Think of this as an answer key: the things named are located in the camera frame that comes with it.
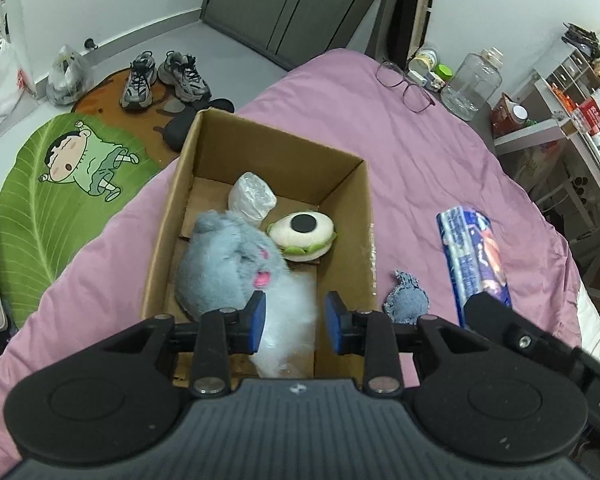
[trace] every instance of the black slipper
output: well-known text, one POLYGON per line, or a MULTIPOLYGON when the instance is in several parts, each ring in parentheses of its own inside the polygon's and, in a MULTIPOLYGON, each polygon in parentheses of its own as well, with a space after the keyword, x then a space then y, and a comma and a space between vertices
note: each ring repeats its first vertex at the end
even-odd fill
POLYGON ((234 104, 229 99, 212 99, 207 101, 200 99, 200 101, 194 101, 191 104, 177 114, 171 121, 164 127, 162 138, 174 152, 180 153, 184 146, 184 141, 187 138, 193 119, 196 118, 196 114, 200 110, 206 110, 207 108, 218 108, 225 112, 234 113, 234 104))

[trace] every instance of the eyeglasses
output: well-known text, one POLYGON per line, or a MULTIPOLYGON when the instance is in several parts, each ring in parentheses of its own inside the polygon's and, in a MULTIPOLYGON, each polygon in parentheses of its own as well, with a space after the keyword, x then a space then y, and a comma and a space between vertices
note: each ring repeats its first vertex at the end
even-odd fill
POLYGON ((407 88, 402 92, 403 104, 412 112, 419 114, 436 102, 429 93, 417 83, 408 80, 403 70, 393 61, 385 61, 376 70, 376 79, 386 88, 397 87, 400 83, 407 83, 407 88))

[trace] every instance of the gray sneaker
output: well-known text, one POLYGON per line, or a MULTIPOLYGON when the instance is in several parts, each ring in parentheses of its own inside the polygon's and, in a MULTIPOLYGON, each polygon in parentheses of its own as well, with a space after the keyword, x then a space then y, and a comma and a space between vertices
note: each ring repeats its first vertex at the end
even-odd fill
POLYGON ((131 63, 131 72, 120 98, 125 110, 145 110, 154 102, 151 85, 155 83, 157 70, 151 51, 147 50, 131 63))
POLYGON ((211 97, 211 90, 200 77, 193 56, 183 56, 173 50, 167 52, 167 59, 158 67, 158 77, 165 85, 173 86, 176 97, 184 103, 211 97))

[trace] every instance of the blue snack package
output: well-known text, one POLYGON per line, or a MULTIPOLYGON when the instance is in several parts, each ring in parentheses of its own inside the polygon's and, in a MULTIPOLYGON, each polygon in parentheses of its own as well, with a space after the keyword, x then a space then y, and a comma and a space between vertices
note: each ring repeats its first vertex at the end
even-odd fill
POLYGON ((511 308, 511 296, 491 222, 478 211, 448 209, 436 216, 460 326, 465 328, 464 304, 478 292, 488 292, 511 308))

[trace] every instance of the pink bed sheet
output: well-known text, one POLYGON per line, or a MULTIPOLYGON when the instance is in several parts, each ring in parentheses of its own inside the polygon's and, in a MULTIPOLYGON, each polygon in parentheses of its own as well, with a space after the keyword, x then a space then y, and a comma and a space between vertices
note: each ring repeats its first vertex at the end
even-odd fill
MULTIPOLYGON (((289 73, 240 115, 368 161, 378 303, 392 272, 414 274, 430 311, 456 321, 436 214, 463 204, 493 223, 514 308, 571 345, 580 343, 580 278, 566 241, 504 175, 480 137, 438 104, 414 114, 374 76, 377 63, 335 50, 289 73)), ((22 378, 139 320, 142 288, 174 164, 82 248, 0 357, 0 475, 19 456, 2 419, 22 378)), ((405 379, 414 372, 405 357, 405 379)))

